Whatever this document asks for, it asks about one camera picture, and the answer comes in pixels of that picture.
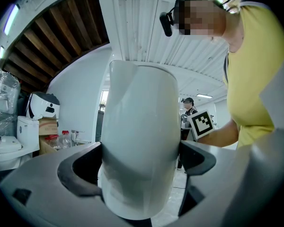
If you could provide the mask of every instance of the toilet bowl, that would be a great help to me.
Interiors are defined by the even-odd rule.
[[[19,167],[39,150],[39,121],[18,116],[17,139],[2,136],[0,140],[0,171]]]

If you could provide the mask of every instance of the plastic wrap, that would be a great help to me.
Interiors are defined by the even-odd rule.
[[[0,112],[15,114],[21,87],[18,79],[0,69]]]
[[[0,136],[16,136],[17,115],[0,112]]]

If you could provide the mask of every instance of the white appliance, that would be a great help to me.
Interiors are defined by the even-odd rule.
[[[17,138],[2,136],[0,140],[0,171],[19,167],[39,150],[39,121],[18,116]]]
[[[110,63],[101,187],[112,212],[140,220],[162,210],[176,169],[180,127],[178,84],[170,72]]]
[[[26,116],[32,119],[59,119],[60,102],[53,94],[34,92],[29,96]]]

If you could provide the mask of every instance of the cardboard box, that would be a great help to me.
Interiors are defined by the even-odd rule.
[[[39,147],[39,155],[57,152],[57,150],[47,144],[45,137],[39,137]]]
[[[39,136],[58,134],[56,119],[39,119]]]

